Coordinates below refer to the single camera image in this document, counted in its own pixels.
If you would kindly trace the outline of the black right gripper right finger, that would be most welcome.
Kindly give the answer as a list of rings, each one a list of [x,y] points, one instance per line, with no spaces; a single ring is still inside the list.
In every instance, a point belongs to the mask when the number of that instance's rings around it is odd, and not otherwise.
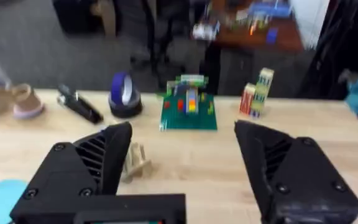
[[[358,198],[309,137],[238,120],[234,132],[262,223],[353,223]]]

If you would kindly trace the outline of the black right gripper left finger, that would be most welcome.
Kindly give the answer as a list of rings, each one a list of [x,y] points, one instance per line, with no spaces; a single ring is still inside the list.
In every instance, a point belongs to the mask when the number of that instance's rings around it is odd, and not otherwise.
[[[15,222],[72,222],[123,209],[116,195],[132,138],[128,122],[53,145],[10,212]]]

